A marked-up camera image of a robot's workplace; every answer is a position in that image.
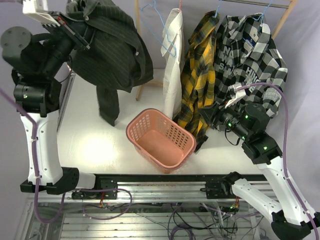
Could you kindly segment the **dark pinstriped shirt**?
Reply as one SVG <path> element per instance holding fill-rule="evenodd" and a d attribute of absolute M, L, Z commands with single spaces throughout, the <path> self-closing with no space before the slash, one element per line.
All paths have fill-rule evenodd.
<path fill-rule="evenodd" d="M 111 0 L 70 0 L 66 15 L 95 29 L 90 49 L 71 54 L 71 67 L 96 87 L 99 114 L 114 126 L 120 113 L 118 91 L 130 93 L 154 78 L 148 49 L 133 19 Z"/>

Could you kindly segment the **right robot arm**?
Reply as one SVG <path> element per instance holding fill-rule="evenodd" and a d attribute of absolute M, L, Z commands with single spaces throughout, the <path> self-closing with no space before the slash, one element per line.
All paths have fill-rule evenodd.
<path fill-rule="evenodd" d="M 223 178 L 220 192 L 224 197 L 235 195 L 252 205 L 270 222 L 273 232 L 281 240 L 302 240 L 312 228 L 320 226 L 319 212 L 310 206 L 303 209 L 307 201 L 297 189 L 292 189 L 294 182 L 285 170 L 284 154 L 265 132 L 270 118 L 261 104 L 250 103 L 242 114 L 238 114 L 224 104 L 215 103 L 201 108 L 199 113 L 211 128 L 224 125 L 243 141 L 244 153 L 262 172 L 276 200 L 252 186 L 238 172 L 231 172 Z"/>

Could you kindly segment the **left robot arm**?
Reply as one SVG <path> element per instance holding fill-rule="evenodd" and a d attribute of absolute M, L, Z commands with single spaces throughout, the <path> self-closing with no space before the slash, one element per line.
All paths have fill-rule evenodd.
<path fill-rule="evenodd" d="M 32 34 L 14 26 L 0 38 L 2 58 L 12 66 L 15 84 L 10 102 L 20 112 L 27 139 L 29 170 L 20 190 L 60 195 L 84 189 L 89 198 L 96 199 L 102 186 L 94 174 L 60 164 L 57 130 L 62 85 L 55 78 L 61 66 L 72 61 L 73 50 L 89 49 L 94 30 L 61 12 L 49 15 L 53 23 L 43 25 L 45 33 Z"/>

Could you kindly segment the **yellow plaid shirt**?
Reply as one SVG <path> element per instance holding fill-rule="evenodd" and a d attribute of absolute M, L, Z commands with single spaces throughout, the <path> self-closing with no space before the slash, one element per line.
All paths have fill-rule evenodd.
<path fill-rule="evenodd" d="M 181 110 L 174 121 L 191 133 L 196 140 L 198 151 L 208 139 L 208 124 L 199 109 L 214 102 L 216 73 L 214 58 L 216 52 L 216 28 L 220 15 L 216 10 L 207 12 L 188 40 L 189 49 L 180 75 L 182 100 Z"/>

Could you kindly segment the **black white checkered shirt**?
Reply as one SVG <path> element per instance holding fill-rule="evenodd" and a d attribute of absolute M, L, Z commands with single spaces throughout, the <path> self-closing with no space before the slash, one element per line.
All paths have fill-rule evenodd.
<path fill-rule="evenodd" d="M 227 15 L 217 30 L 214 56 L 214 100 L 226 99 L 228 87 L 237 83 L 250 85 L 246 95 L 231 109 L 241 114 L 253 102 L 261 104 L 267 115 L 274 118 L 282 96 L 272 87 L 283 90 L 288 68 L 276 48 L 270 27 L 259 15 Z"/>

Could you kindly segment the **blue hanger of checkered shirt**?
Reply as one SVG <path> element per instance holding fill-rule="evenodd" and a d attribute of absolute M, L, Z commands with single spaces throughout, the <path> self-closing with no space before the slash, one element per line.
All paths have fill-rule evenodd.
<path fill-rule="evenodd" d="M 264 20 L 265 13 L 268 10 L 268 8 L 272 5 L 272 3 L 273 3 L 273 0 L 270 0 L 269 4 L 265 7 L 265 9 L 264 9 L 264 11 L 262 13 L 260 13 L 257 16 L 252 16 L 251 17 L 254 21 L 259 22 L 260 25 L 259 25 L 259 28 L 257 30 L 259 33 L 262 31 L 263 20 Z"/>

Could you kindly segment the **blue hanger of plaid shirt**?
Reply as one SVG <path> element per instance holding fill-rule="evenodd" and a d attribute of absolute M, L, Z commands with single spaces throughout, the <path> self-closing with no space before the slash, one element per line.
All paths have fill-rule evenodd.
<path fill-rule="evenodd" d="M 218 14 L 219 14 L 219 9 L 220 9 L 221 3 L 222 3 L 222 0 L 219 0 L 218 1 L 218 6 L 217 6 L 217 8 L 215 10 L 214 18 L 217 18 Z"/>

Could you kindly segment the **pink plastic basket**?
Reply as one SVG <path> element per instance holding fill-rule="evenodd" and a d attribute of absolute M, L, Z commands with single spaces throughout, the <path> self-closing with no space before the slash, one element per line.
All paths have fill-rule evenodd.
<path fill-rule="evenodd" d="M 140 112 L 126 127 L 136 151 L 159 171 L 178 170 L 194 153 L 195 137 L 155 108 Z"/>

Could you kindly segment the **aluminium frame base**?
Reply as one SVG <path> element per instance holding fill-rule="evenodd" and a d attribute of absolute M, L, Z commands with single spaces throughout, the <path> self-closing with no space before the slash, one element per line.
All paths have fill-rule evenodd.
<path fill-rule="evenodd" d="M 59 110 L 57 148 L 62 167 L 94 174 L 92 189 L 59 195 L 40 191 L 34 212 L 52 216 L 41 230 L 43 240 L 185 240 L 223 239 L 224 227 L 237 227 L 234 239 L 259 239 L 261 220 L 244 199 L 225 193 L 224 177 L 237 172 L 276 200 L 263 173 L 242 146 L 231 146 L 221 132 L 209 131 L 204 146 L 179 169 L 164 174 L 144 159 L 128 140 L 127 125 L 143 110 L 163 113 L 163 91 L 147 87 L 141 100 L 120 91 L 120 116 L 110 126 L 98 115 L 94 85 L 73 73 Z"/>

